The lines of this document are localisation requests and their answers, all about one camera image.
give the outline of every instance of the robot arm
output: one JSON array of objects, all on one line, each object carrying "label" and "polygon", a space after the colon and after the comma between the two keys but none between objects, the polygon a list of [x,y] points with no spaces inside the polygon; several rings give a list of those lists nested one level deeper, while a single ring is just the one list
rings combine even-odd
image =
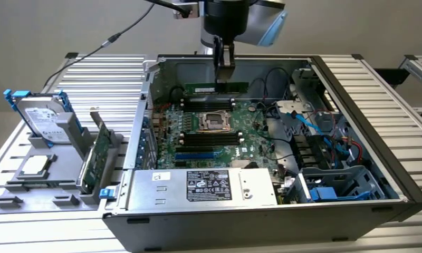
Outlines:
[{"label": "robot arm", "polygon": [[283,0],[174,0],[162,5],[175,9],[176,18],[202,17],[202,44],[214,49],[216,83],[231,79],[234,42],[273,45],[286,19]]}]

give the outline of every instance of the slotted metal table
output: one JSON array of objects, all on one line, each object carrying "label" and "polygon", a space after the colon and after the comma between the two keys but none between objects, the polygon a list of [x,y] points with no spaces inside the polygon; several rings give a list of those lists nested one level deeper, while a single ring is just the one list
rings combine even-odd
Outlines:
[{"label": "slotted metal table", "polygon": [[[422,188],[422,118],[381,79],[363,59],[321,56],[357,106]],[[63,66],[75,59],[67,59]],[[124,135],[112,182],[120,181],[139,91],[142,55],[96,55],[69,67],[44,92],[63,89],[83,126],[96,130],[91,107]],[[29,149],[29,130],[20,122],[0,149],[0,195]],[[101,222],[101,211],[0,215],[0,252],[126,252]],[[200,252],[422,252],[422,212],[405,222],[390,222],[351,242],[203,250]]]}]

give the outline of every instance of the blue cable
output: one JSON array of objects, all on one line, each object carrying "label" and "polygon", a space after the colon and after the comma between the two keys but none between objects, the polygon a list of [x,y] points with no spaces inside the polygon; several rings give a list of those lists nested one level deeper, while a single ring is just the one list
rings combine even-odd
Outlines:
[{"label": "blue cable", "polygon": [[[309,127],[314,128],[319,135],[325,135],[323,132],[322,132],[322,130],[321,130],[321,128],[319,128],[317,125],[314,125],[311,122],[309,122],[309,121],[303,118],[303,116],[302,116],[301,114],[297,114],[297,115],[295,115],[295,118],[297,118],[305,125],[307,125]],[[329,147],[333,148],[333,143],[330,142],[330,140],[329,140],[326,137],[323,137],[323,141],[325,141],[325,143],[329,145]],[[341,146],[339,144],[335,145],[335,148],[337,148],[337,150],[338,150],[341,153],[349,154],[349,151],[347,151],[347,150],[343,150],[343,149],[342,149],[342,146]]]}]

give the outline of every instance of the hard disk label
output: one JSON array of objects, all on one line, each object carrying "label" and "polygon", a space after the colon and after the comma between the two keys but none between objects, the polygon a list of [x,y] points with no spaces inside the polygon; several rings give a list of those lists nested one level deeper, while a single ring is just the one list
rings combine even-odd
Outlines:
[{"label": "hard disk label", "polygon": [[64,129],[56,125],[57,114],[45,108],[25,108],[32,125],[41,137],[55,143],[69,142]]},{"label": "hard disk label", "polygon": [[231,200],[228,171],[188,171],[187,199],[191,202]]}]

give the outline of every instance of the motherboard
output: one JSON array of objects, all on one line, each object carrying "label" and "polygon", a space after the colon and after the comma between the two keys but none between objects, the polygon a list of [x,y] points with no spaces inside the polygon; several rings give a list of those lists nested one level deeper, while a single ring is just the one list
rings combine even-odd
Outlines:
[{"label": "motherboard", "polygon": [[155,114],[158,169],[243,168],[257,163],[274,170],[277,162],[266,157],[274,157],[273,143],[262,137],[269,132],[254,127],[257,105],[234,102],[231,110],[203,110],[171,105]]}]

